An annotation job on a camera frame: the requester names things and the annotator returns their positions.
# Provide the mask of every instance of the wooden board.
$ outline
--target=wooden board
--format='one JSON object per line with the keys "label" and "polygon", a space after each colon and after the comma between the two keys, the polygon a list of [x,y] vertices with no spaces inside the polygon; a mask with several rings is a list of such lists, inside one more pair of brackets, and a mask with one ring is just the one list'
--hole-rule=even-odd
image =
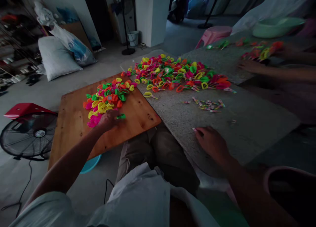
{"label": "wooden board", "polygon": [[[86,94],[95,94],[98,85],[111,83],[117,77],[123,81],[129,80],[127,76],[121,77],[117,74],[62,96],[48,169],[92,129],[87,125],[89,110],[82,106],[83,102],[87,101]],[[126,96],[126,101],[119,111],[125,113],[125,121],[101,136],[88,159],[161,123],[160,117],[138,89]]]}

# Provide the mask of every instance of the plastic basin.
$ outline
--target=plastic basin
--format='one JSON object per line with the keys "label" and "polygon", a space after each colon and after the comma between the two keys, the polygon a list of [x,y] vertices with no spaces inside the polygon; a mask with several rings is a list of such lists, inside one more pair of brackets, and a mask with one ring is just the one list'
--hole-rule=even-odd
{"label": "plastic basin", "polygon": [[91,170],[93,170],[93,168],[97,165],[97,163],[100,161],[100,159],[101,159],[101,155],[88,160],[85,163],[85,166],[83,166],[80,174],[85,174],[85,173],[90,172]]}
{"label": "plastic basin", "polygon": [[256,23],[252,35],[257,38],[277,38],[286,35],[304,23],[304,19],[294,17],[264,19]]}

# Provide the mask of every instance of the pillow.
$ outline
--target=pillow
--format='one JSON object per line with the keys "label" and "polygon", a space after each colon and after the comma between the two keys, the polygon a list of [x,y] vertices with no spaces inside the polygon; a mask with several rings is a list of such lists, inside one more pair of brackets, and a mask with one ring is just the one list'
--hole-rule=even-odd
{"label": "pillow", "polygon": [[39,51],[42,56],[48,81],[62,75],[82,70],[67,48],[54,36],[40,38]]}

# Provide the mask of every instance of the stone tabletop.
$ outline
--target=stone tabletop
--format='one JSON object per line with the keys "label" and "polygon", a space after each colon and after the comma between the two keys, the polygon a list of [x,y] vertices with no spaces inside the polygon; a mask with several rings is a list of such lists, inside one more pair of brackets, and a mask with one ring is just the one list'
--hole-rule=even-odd
{"label": "stone tabletop", "polygon": [[[143,57],[150,58],[160,54],[172,56],[163,50],[155,50],[147,55],[123,62],[121,68],[127,71],[130,66],[134,67],[136,62],[139,63]],[[137,87],[142,93],[147,91],[146,85],[140,84]],[[201,170],[213,177],[221,176],[221,172],[214,161],[199,147],[193,127],[211,125],[218,130],[226,140],[232,156],[244,165],[299,124],[296,116],[284,108],[263,100],[236,85],[232,85],[231,88],[237,93],[220,90],[201,90],[200,92],[186,90],[176,93],[174,89],[155,93],[158,100],[147,99],[184,148],[186,155],[190,156]],[[192,96],[199,100],[221,99],[226,108],[221,109],[221,113],[201,110],[193,102]],[[192,101],[192,103],[183,104],[181,101]]]}
{"label": "stone tabletop", "polygon": [[[223,40],[229,40],[230,42],[234,43],[243,37],[249,39],[250,42],[267,41],[269,43],[272,43],[275,41],[284,41],[285,43],[295,45],[302,51],[316,45],[316,39],[290,36],[283,36],[277,39],[260,39],[252,36],[250,31],[242,31]],[[214,45],[220,44],[223,40],[214,43]],[[238,85],[255,76],[252,73],[238,69],[236,67],[236,64],[240,57],[244,53],[250,52],[251,49],[251,46],[236,47],[234,45],[228,46],[223,50],[207,50],[206,47],[201,47],[197,50],[193,50],[181,55],[181,58],[187,58],[191,61],[201,61],[207,66],[214,67],[217,73],[226,75],[229,78],[230,82]]]}

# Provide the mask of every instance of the plastic stool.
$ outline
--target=plastic stool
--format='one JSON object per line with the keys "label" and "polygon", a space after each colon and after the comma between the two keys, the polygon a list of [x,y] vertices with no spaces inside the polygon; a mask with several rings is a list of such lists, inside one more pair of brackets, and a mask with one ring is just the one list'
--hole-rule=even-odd
{"label": "plastic stool", "polygon": [[34,103],[18,103],[13,108],[11,108],[4,116],[14,120],[20,116],[25,115],[25,114],[35,113],[35,112],[55,113],[55,112],[52,112],[46,108],[38,106]]}
{"label": "plastic stool", "polygon": [[231,34],[232,27],[229,26],[214,26],[205,30],[200,41],[197,43],[195,49],[198,49],[201,42],[204,42],[204,46],[214,43],[222,38],[226,38]]}

